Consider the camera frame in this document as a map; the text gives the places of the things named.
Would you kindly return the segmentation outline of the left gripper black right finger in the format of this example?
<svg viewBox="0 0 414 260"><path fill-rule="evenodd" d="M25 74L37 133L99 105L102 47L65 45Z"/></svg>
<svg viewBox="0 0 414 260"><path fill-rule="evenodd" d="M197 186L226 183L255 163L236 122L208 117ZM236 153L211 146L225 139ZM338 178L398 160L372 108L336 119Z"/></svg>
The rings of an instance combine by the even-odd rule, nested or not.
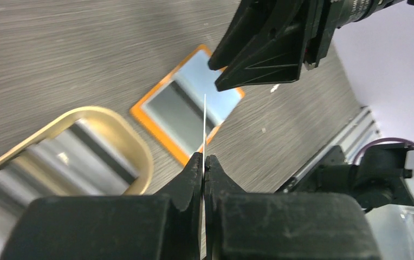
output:
<svg viewBox="0 0 414 260"><path fill-rule="evenodd" d="M207 259L381 259L359 204L339 193L248 193L205 161Z"/></svg>

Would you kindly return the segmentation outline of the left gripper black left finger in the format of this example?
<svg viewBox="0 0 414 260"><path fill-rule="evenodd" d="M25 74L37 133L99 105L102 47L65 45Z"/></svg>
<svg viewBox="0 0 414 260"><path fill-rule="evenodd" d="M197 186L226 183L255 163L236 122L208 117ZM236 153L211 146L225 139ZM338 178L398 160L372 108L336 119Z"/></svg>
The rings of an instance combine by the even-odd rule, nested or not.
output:
<svg viewBox="0 0 414 260"><path fill-rule="evenodd" d="M36 199L0 258L200 259L202 159L152 195Z"/></svg>

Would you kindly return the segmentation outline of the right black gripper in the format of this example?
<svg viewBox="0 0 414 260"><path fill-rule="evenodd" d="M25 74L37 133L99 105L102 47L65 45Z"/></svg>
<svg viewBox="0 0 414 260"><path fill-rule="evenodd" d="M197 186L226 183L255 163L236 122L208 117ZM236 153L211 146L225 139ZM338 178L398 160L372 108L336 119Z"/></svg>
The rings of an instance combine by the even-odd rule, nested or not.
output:
<svg viewBox="0 0 414 260"><path fill-rule="evenodd" d="M302 61L307 70L318 67L335 29L360 20L372 6L372 1L314 1L316 11L305 49L305 22L281 24L292 19L302 3L240 1L208 63L212 70L227 67L215 82L218 91L298 80Z"/></svg>

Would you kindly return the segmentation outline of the silver striped credit card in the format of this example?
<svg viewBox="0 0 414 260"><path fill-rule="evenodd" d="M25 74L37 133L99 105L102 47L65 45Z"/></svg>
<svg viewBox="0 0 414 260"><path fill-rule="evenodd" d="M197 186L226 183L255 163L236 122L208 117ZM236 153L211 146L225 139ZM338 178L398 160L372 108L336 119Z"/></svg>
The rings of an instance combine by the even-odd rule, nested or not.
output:
<svg viewBox="0 0 414 260"><path fill-rule="evenodd" d="M203 138L203 143L202 143L202 179L203 181L205 180L205 159L206 159L206 94L204 94L204 100L203 100L203 134L202 134L202 138ZM206 224L206 220L205 220L205 199L204 199L204 182L203 182L203 186L202 186L202 202L203 202L203 220L205 221L205 223L203 224L203 227L205 229L205 224Z"/></svg>

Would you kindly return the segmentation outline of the orange leather card holder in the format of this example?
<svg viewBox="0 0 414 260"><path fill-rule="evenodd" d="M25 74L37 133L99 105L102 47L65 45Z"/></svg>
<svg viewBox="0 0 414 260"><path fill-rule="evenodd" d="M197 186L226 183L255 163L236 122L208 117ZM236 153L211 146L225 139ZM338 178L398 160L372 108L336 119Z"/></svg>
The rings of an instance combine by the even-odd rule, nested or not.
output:
<svg viewBox="0 0 414 260"><path fill-rule="evenodd" d="M130 109L181 165L202 151L245 97L241 88L217 91L222 70L209 69L211 54L199 45Z"/></svg>

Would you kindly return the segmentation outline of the dark grey credit card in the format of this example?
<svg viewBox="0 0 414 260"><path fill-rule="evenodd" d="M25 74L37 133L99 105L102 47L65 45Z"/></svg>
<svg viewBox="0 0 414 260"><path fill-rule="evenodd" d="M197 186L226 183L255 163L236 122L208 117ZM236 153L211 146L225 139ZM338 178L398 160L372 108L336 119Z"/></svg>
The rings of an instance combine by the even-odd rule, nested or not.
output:
<svg viewBox="0 0 414 260"><path fill-rule="evenodd" d="M203 111L177 81L160 88L143 108L184 154L191 156L200 149L203 143ZM206 134L210 134L213 128L213 122L207 118Z"/></svg>

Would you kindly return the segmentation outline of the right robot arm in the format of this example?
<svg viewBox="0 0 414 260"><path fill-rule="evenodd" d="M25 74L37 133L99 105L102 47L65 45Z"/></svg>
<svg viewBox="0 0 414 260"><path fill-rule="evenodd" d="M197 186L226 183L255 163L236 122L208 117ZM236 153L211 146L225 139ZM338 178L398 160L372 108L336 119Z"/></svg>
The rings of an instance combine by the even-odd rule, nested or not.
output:
<svg viewBox="0 0 414 260"><path fill-rule="evenodd" d="M292 83L327 55L335 29L395 1L241 1L208 66L218 91ZM247 193L209 156L207 259L381 259L365 213L414 206L409 142L364 149L359 164L329 165L276 193Z"/></svg>

